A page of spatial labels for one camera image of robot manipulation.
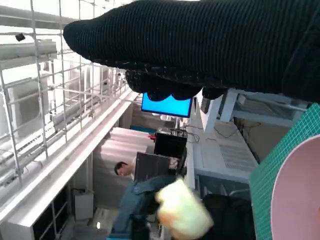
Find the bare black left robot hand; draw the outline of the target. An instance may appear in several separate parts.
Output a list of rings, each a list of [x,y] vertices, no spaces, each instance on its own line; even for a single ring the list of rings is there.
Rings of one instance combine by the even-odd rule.
[[[164,229],[156,230],[146,215],[120,213],[115,219],[107,240],[164,240]]]

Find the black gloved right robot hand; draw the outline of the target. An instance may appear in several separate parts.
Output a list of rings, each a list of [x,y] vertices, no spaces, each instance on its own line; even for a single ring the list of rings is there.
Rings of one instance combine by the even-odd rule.
[[[317,0],[138,0],[71,22],[63,37],[155,102],[228,89],[320,101]]]

